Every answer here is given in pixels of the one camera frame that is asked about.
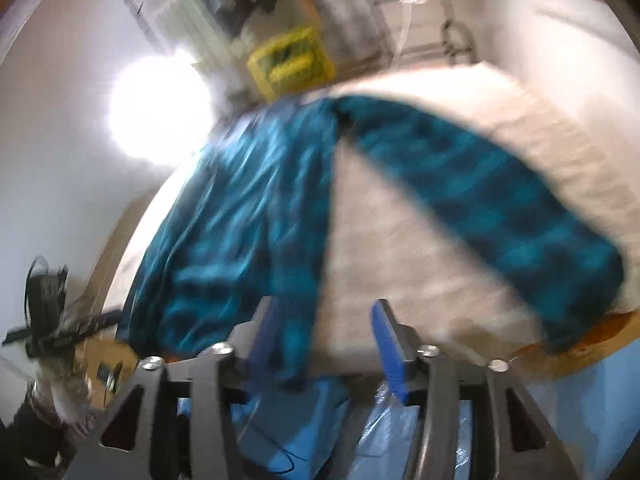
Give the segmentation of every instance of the yellow container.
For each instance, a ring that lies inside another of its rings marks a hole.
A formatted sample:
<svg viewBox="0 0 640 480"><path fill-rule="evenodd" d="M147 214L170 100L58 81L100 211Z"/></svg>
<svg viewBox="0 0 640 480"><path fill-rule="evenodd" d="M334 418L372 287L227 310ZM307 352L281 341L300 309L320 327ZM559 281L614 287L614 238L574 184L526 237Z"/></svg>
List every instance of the yellow container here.
<svg viewBox="0 0 640 480"><path fill-rule="evenodd" d="M267 101L327 83L335 77L313 27L275 36L249 56L247 68Z"/></svg>

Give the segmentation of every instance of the teal plaid garment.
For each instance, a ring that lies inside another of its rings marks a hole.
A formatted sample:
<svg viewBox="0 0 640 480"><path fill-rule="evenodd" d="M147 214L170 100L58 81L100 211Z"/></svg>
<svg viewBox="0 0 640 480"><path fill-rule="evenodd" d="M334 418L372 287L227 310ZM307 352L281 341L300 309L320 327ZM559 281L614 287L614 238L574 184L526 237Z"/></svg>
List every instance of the teal plaid garment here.
<svg viewBox="0 0 640 480"><path fill-rule="evenodd" d="M411 106L348 96L276 104L204 150L145 254L118 336L141 356L193 356L275 296L282 373L304 372L341 132L511 283L549 348L575 343L611 306L618 250L522 161Z"/></svg>

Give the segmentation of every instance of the bolt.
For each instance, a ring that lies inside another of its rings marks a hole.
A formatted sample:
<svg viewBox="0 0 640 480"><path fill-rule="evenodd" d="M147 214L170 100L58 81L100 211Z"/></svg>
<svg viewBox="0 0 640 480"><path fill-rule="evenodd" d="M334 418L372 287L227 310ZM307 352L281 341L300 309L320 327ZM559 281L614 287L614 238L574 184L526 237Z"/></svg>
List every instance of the bolt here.
<svg viewBox="0 0 640 480"><path fill-rule="evenodd" d="M211 345L207 350L210 350L217 355L228 355L234 352L234 348L226 341L223 341L222 343L215 343L214 345Z"/></svg>
<svg viewBox="0 0 640 480"><path fill-rule="evenodd" d="M152 370L158 370L158 368L161 367L163 364L164 364L164 359L156 355L152 355L151 357L142 359L142 361L140 361L138 366L140 366L145 370L152 371Z"/></svg>
<svg viewBox="0 0 640 480"><path fill-rule="evenodd" d="M422 357L438 357L440 349L436 345L422 345L418 348L418 354Z"/></svg>
<svg viewBox="0 0 640 480"><path fill-rule="evenodd" d="M502 359L493 359L489 361L488 367L494 372L506 372L509 369L509 365Z"/></svg>

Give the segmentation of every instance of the triangular cutout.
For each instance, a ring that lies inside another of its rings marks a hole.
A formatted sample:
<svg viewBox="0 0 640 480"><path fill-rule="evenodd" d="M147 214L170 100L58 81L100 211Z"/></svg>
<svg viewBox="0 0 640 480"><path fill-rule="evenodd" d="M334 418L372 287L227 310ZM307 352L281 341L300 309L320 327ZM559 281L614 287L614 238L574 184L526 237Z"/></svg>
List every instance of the triangular cutout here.
<svg viewBox="0 0 640 480"><path fill-rule="evenodd" d="M523 452L532 449L543 449L546 446L546 439L531 420L516 392L509 388L505 393L513 450L515 452Z"/></svg>
<svg viewBox="0 0 640 480"><path fill-rule="evenodd" d="M142 386L137 386L120 407L111 423L104 430L100 443L105 447L114 447L124 451L131 451L136 444L138 432L138 417L144 394Z"/></svg>

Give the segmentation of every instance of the bright light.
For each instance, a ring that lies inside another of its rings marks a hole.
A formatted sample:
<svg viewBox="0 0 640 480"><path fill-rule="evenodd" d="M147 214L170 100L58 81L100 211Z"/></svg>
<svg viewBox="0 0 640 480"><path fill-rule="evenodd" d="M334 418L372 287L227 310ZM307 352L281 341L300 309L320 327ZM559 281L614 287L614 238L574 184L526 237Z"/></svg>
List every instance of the bright light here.
<svg viewBox="0 0 640 480"><path fill-rule="evenodd" d="M211 131L209 89L184 56L141 59L114 85L109 124L128 155L178 164Z"/></svg>

